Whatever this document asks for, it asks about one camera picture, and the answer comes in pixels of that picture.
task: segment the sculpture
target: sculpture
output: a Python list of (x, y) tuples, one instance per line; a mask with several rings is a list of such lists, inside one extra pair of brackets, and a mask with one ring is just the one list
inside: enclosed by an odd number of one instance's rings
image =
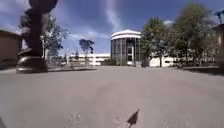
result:
[(50, 13), (55, 8), (58, 0), (29, 0), (30, 9), (21, 17), (22, 38), (27, 49), (18, 55), (17, 73), (42, 73), (47, 72), (43, 56), (43, 44), (40, 39), (44, 14)]

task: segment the concrete plaza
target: concrete plaza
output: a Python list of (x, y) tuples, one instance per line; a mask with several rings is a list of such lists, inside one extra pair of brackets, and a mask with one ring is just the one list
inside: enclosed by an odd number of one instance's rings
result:
[(7, 128), (127, 128), (137, 109), (136, 128), (223, 128), (224, 77), (132, 67), (0, 73)]

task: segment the bush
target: bush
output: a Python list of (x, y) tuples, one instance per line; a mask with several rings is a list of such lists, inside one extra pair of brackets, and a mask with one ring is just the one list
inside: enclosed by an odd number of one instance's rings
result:
[(102, 65), (113, 65), (113, 66), (116, 66), (117, 65), (117, 62), (116, 60), (113, 60), (113, 59), (106, 59), (102, 62)]

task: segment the cylindrical building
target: cylindrical building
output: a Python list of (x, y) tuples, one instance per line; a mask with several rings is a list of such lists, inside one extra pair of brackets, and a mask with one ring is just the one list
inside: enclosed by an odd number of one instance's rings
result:
[(111, 59), (119, 65), (133, 65), (141, 61), (141, 33), (125, 30), (111, 36)]

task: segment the sky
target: sky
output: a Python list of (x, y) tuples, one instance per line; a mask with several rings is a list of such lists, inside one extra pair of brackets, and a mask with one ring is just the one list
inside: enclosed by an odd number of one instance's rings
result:
[[(20, 16), (29, 8), (29, 0), (0, 0), (0, 29), (20, 33)], [(59, 0), (51, 12), (57, 24), (69, 30), (61, 54), (74, 53), (79, 40), (95, 42), (95, 53), (110, 53), (110, 36), (121, 30), (142, 31), (152, 17), (170, 24), (189, 2), (199, 2), (215, 12), (224, 8), (224, 0)]]

